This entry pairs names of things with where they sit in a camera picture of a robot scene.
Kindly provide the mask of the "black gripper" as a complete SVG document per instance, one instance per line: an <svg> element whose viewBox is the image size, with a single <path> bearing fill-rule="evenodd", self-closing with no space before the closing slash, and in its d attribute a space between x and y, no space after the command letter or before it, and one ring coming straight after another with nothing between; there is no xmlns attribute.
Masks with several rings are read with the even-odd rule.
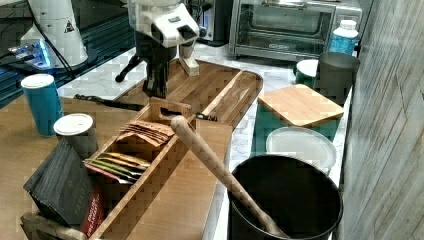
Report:
<svg viewBox="0 0 424 240"><path fill-rule="evenodd" d="M166 48L150 36L134 32L136 53L131 57L124 69L115 77L117 83L122 82L125 76L141 62L147 64L147 77L142 90L149 97L165 99L167 95L167 81L169 62L176 56L177 47Z"/></svg>

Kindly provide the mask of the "robot base with lights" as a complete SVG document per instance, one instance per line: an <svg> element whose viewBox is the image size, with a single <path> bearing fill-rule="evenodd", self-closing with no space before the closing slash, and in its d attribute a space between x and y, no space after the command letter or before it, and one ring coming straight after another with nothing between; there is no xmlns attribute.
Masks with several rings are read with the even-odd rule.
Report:
<svg viewBox="0 0 424 240"><path fill-rule="evenodd" d="M96 60L95 52L83 43L72 0L14 0L28 7L32 26L18 44L1 57L14 56L41 71L79 71Z"/></svg>

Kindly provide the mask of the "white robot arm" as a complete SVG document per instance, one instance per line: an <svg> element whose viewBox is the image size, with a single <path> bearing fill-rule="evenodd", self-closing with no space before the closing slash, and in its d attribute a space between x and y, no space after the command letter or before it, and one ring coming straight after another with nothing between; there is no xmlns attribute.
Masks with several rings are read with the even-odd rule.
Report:
<svg viewBox="0 0 424 240"><path fill-rule="evenodd" d="M130 70L145 62L147 78L143 92L165 99L170 61L176 56L189 76L200 73L192 57L200 29L182 0L128 0L128 15L136 53L115 78L116 82L122 82Z"/></svg>

